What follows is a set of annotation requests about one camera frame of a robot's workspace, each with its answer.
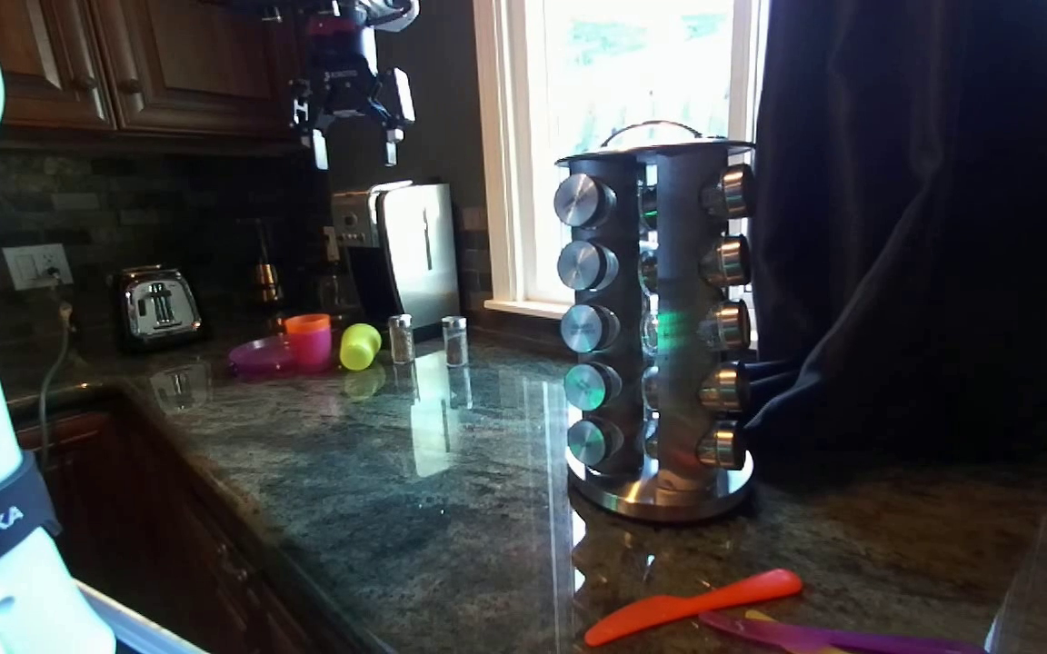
window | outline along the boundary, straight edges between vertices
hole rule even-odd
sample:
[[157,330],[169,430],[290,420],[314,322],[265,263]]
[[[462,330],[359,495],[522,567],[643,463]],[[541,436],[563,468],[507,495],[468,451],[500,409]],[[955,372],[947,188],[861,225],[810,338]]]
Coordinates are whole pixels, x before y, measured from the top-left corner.
[[701,136],[753,137],[764,0],[472,0],[486,170],[486,309],[563,317],[559,158]]

wooden cabinet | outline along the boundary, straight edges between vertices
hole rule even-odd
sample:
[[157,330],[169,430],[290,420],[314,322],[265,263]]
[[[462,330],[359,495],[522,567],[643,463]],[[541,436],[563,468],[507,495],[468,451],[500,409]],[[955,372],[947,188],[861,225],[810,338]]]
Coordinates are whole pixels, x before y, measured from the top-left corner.
[[279,137],[289,24],[204,0],[0,0],[3,126]]
[[204,650],[342,650],[336,625],[276,572],[233,509],[220,504],[173,440],[118,397],[62,406],[39,451],[68,572]]

coffee maker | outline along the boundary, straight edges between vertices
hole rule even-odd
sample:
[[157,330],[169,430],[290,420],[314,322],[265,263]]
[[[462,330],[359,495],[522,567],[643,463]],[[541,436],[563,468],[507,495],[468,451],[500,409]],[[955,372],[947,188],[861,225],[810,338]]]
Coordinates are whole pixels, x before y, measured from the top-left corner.
[[382,183],[330,193],[324,225],[336,317],[386,327],[406,313],[415,338],[438,338],[457,313],[456,212],[440,183]]

cabinet door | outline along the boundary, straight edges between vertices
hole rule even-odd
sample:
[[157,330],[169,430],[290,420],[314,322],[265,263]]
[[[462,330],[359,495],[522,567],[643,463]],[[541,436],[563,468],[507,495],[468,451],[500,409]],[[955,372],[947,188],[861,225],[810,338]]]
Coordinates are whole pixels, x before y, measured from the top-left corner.
[[283,136],[283,24],[200,0],[95,0],[95,20],[119,126]]
[[7,126],[114,132],[84,0],[0,0]]

kitchen appliance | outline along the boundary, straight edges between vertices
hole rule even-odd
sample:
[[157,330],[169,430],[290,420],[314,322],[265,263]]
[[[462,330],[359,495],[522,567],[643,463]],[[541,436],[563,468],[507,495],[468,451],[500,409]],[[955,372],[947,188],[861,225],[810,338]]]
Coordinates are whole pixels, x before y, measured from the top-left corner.
[[118,271],[118,347],[157,353],[209,338],[200,298],[182,268],[128,265]]
[[559,320],[572,487],[655,522],[712,520],[748,495],[748,147],[678,143],[559,159]]
[[457,313],[456,213],[440,183],[386,183],[330,193],[329,307],[388,322],[413,313],[415,338],[438,338]]

